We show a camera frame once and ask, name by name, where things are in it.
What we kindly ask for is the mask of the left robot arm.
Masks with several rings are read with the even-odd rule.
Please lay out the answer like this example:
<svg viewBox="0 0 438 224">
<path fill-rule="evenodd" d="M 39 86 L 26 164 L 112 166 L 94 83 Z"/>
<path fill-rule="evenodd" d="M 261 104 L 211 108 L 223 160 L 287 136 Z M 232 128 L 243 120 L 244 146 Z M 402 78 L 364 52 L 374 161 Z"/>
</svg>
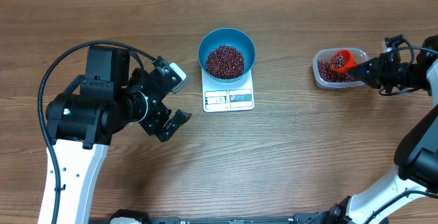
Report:
<svg viewBox="0 0 438 224">
<path fill-rule="evenodd" d="M 39 223 L 87 223 L 112 136 L 139 123 L 149 136 L 169 140 L 191 115 L 172 113 L 162 100 L 187 81 L 175 63 L 150 73 L 137 68 L 131 79 L 97 72 L 77 76 L 47 106 L 43 119 L 49 142 Z"/>
</svg>

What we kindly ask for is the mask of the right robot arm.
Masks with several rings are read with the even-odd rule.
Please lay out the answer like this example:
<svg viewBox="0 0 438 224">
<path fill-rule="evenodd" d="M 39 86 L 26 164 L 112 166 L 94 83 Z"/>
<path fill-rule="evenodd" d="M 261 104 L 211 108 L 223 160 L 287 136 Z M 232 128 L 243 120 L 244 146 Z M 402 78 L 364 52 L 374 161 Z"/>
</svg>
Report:
<svg viewBox="0 0 438 224">
<path fill-rule="evenodd" d="M 349 74 L 382 96 L 425 90 L 433 99 L 432 109 L 400 141 L 390 171 L 311 223 L 388 223 L 389 215 L 406 204 L 437 198 L 437 37 L 415 47 L 400 34 L 386 38 L 385 46 L 385 52 L 349 68 Z"/>
</svg>

